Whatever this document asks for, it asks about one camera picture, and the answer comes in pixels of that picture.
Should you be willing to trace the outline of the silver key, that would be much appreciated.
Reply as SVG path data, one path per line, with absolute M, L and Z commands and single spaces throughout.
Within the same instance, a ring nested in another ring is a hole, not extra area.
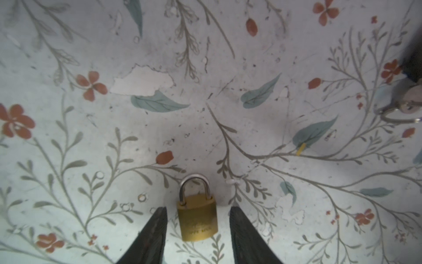
M 379 108 L 375 114 L 383 122 L 399 124 L 416 124 L 422 122 L 422 117 L 392 117 L 397 112 L 401 115 L 412 115 L 422 113 L 422 79 L 417 82 L 406 81 L 404 87 L 395 87 L 391 93 L 389 105 Z

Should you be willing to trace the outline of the black padlock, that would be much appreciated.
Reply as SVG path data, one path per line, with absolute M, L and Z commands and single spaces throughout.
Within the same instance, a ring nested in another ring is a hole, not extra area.
M 402 72 L 414 83 L 422 78 L 422 27 L 413 35 L 401 63 Z

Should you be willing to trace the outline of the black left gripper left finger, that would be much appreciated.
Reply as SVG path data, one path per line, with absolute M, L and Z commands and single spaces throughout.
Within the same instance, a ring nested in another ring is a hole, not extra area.
M 159 207 L 117 264 L 162 264 L 167 223 L 167 209 Z

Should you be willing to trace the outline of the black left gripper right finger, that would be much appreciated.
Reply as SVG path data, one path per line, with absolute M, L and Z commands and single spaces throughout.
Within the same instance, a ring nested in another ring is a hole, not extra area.
M 230 232 L 236 264 L 282 264 L 240 207 L 230 209 Z

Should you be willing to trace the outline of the small brass padlock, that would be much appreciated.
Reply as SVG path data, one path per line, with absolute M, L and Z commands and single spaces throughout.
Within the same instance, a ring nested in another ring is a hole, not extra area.
M 193 180 L 202 182 L 204 193 L 186 196 L 185 187 Z M 216 200 L 211 194 L 209 180 L 204 175 L 192 173 L 182 179 L 177 210 L 183 242 L 199 242 L 217 234 Z

